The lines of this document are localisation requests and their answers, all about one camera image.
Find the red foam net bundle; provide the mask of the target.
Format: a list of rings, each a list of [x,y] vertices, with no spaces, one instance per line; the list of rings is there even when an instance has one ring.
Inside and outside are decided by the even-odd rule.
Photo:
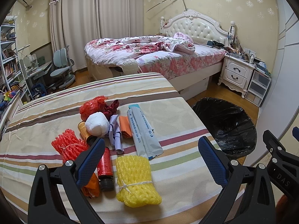
[[[89,145],[84,140],[77,138],[75,132],[70,129],[66,129],[57,136],[51,145],[62,157],[63,164],[68,160],[75,161],[83,151],[89,149]]]

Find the red bottle black cap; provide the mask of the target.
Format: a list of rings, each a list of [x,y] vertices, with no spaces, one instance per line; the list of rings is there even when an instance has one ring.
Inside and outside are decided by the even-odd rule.
[[[105,147],[103,156],[97,165],[97,175],[102,191],[113,191],[115,189],[110,149]]]

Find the gold bottle black cap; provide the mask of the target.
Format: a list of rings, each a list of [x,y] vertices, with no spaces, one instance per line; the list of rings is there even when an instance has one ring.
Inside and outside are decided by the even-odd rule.
[[[80,135],[82,136],[82,138],[86,141],[86,143],[91,146],[93,145],[93,143],[97,140],[96,136],[91,135],[85,126],[85,122],[80,122],[78,124],[78,130],[80,132]]]

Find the yellow foam net bundle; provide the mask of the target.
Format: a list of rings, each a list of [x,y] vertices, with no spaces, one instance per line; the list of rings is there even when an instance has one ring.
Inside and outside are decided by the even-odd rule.
[[[152,182],[152,173],[148,159],[142,156],[125,155],[115,161],[117,200],[131,208],[146,205],[159,205],[162,197]]]

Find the white paper ball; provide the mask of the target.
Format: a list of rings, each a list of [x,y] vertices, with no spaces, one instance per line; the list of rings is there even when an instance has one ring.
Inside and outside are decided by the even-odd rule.
[[[88,117],[85,127],[89,134],[102,137],[108,133],[110,123],[102,112],[96,112]]]

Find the orange paper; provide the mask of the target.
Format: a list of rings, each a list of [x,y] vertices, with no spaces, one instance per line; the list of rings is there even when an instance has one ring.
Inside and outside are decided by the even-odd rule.
[[[119,116],[120,130],[123,138],[132,138],[130,123],[127,116]]]

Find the red plastic bag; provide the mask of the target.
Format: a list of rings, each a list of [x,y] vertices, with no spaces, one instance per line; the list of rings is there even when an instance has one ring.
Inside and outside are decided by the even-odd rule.
[[[105,107],[107,106],[105,102],[105,100],[107,99],[108,97],[105,96],[97,96],[92,100],[85,102],[80,107],[80,115],[82,121],[86,121],[90,115],[96,112],[103,112],[105,110]]]

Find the dark red wrapper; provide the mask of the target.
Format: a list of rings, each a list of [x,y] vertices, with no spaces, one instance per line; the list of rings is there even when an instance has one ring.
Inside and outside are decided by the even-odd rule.
[[[119,100],[114,100],[111,105],[105,105],[102,113],[105,115],[108,121],[116,114],[117,108],[119,107]]]

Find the grey toothpaste box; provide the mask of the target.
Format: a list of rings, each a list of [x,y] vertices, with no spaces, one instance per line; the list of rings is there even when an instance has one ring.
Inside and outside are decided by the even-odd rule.
[[[137,155],[152,160],[163,154],[163,148],[141,108],[128,109],[127,117]]]

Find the orange wrapper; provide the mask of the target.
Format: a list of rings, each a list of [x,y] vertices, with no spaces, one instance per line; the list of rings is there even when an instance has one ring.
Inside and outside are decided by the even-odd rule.
[[[98,197],[100,194],[99,179],[95,173],[91,176],[89,183],[81,188],[83,194],[89,198]]]

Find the teal white toothpaste tube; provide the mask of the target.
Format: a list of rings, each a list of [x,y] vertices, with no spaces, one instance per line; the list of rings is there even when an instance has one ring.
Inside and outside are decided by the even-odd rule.
[[[140,109],[140,107],[139,107],[138,104],[129,105],[129,109],[132,109],[132,108],[138,108],[138,109]]]

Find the white nightstand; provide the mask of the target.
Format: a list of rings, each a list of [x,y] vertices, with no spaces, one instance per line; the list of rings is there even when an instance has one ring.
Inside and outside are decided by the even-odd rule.
[[[225,55],[221,75],[217,85],[222,83],[245,98],[255,66],[244,60]]]

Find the grey desk chair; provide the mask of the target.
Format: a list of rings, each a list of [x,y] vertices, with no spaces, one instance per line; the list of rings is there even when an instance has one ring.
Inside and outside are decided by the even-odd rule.
[[[69,46],[57,50],[53,55],[55,70],[51,72],[51,78],[58,80],[49,86],[52,91],[64,90],[75,82],[72,67],[75,65],[73,59],[68,56]]]

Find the floral quilt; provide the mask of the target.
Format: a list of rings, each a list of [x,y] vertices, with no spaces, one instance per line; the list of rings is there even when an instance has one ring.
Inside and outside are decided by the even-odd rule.
[[[162,50],[193,54],[195,46],[185,39],[160,35],[101,38],[92,40],[85,46],[86,56],[103,67],[121,67],[127,59],[137,59],[142,55]]]

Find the beige curtains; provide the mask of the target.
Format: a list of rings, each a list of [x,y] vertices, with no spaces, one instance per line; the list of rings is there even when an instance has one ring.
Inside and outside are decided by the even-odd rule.
[[[73,71],[87,67],[88,42],[144,34],[143,0],[51,0],[49,7],[52,50],[67,46]]]

